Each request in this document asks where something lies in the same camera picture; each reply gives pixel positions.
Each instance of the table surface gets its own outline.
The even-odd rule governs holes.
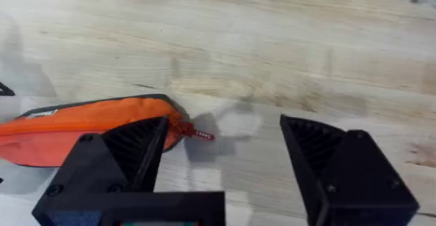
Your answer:
[[[436,10],[406,0],[0,0],[0,121],[163,92],[217,141],[163,156],[156,189],[225,189],[229,225],[306,225],[286,113],[365,129],[436,224]],[[52,169],[0,161],[2,225]]]

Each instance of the ribbed surface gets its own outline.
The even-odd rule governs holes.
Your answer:
[[[309,120],[293,118],[289,120],[289,124],[307,163],[319,176],[345,132]]]
[[[155,135],[160,120],[152,118],[123,125],[102,135],[128,181],[133,181]]]

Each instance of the screw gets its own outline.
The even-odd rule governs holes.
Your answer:
[[[120,193],[123,192],[123,185],[121,184],[112,184],[108,187],[108,193]]]
[[[337,186],[332,183],[327,184],[326,189],[329,193],[336,193],[338,191]]]
[[[399,189],[400,186],[401,186],[401,182],[398,181],[397,179],[392,179],[392,180],[389,182],[389,187],[390,187],[391,189]]]
[[[51,185],[48,187],[46,194],[47,194],[47,196],[54,197],[54,196],[60,194],[62,192],[62,190],[63,190],[63,185],[54,184],[54,185]]]

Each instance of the black 3d-printed part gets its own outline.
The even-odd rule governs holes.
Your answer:
[[[371,136],[280,120],[310,226],[403,226],[419,208]]]
[[[135,191],[152,192],[168,124],[161,118],[129,123],[102,134],[109,151]]]
[[[0,96],[15,96],[13,90],[0,82]]]
[[[224,226],[224,192],[153,193],[167,130],[168,119],[159,117],[83,135],[32,214],[42,226]]]

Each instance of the screw hole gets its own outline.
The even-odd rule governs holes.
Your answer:
[[[108,193],[120,193],[123,192],[123,185],[121,184],[112,184],[108,187]]]
[[[46,194],[47,194],[47,196],[54,197],[54,196],[62,193],[62,191],[63,191],[63,185],[54,184],[54,185],[51,185],[50,187],[48,187]]]
[[[92,135],[83,135],[82,137],[80,137],[79,142],[90,142],[92,139]]]

